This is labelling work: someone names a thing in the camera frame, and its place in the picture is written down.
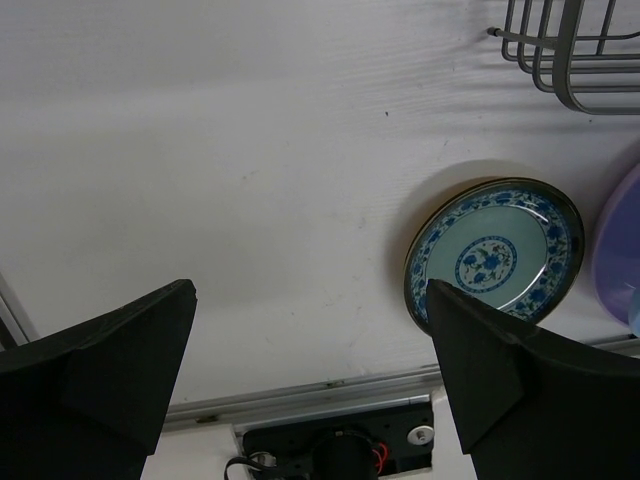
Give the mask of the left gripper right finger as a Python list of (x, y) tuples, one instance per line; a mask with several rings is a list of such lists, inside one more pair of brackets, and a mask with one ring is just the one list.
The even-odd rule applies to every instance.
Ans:
[(639, 361), (526, 323), (441, 280), (427, 314), (480, 479), (636, 479)]

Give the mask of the blue floral small plate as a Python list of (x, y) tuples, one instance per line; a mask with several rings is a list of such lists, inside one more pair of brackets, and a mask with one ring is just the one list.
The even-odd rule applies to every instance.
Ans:
[(538, 324), (572, 288), (585, 246), (581, 214), (558, 188), (525, 177), (481, 182), (441, 205), (412, 240), (403, 271), (407, 310), (430, 333), (426, 288), (436, 279)]

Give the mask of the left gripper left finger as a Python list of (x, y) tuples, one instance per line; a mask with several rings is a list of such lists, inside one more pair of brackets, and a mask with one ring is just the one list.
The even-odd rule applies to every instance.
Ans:
[(181, 279), (1, 354), (4, 479), (138, 479), (196, 312)]

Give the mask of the aluminium rail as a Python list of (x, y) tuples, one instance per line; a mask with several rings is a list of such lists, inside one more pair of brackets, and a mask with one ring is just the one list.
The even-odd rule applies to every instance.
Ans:
[(116, 310), (50, 337), (16, 343), (1, 329), (1, 410), (24, 410), (52, 394), (56, 409), (111, 429), (180, 429), (249, 416), (291, 417), (351, 410), (423, 395), (441, 384), (437, 365), (176, 405), (178, 376), (197, 306), (188, 279), (173, 281)]

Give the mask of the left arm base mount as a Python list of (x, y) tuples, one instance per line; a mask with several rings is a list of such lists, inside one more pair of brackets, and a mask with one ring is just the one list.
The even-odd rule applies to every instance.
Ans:
[(229, 459), (253, 479), (381, 479), (432, 466), (429, 401), (350, 413), (245, 433)]

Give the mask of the purple large plate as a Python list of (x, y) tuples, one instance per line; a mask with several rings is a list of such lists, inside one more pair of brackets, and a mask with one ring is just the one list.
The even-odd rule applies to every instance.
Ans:
[(602, 209), (595, 232), (591, 276), (601, 306), (629, 329), (629, 306), (639, 305), (638, 166), (615, 187)]

